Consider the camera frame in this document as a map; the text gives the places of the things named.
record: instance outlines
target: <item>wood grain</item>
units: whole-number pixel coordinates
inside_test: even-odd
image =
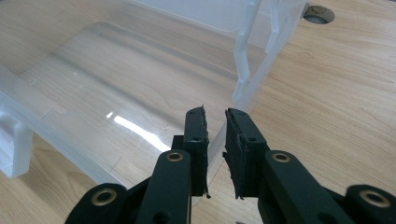
[[[296,155],[327,188],[344,193],[366,183],[396,195],[396,3],[311,4],[332,9],[335,20],[300,22],[251,116],[271,148]],[[0,63],[21,75],[87,25],[122,15],[114,12],[104,0],[1,1]],[[93,186],[35,135],[29,173],[0,175],[0,222],[63,223]],[[261,223],[254,200],[234,199],[225,163],[209,190],[213,198],[193,208],[193,223]]]

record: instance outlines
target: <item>tabletop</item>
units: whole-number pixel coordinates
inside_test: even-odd
[[[369,184],[396,195],[396,3],[311,1],[335,20],[301,20],[261,86],[251,117],[272,149],[288,151],[318,182],[344,194]],[[108,0],[0,1],[0,63],[21,75],[89,24]],[[95,183],[34,135],[30,171],[0,175],[1,223],[63,223]],[[261,223],[254,199],[236,200],[224,162],[212,199],[192,223]]]

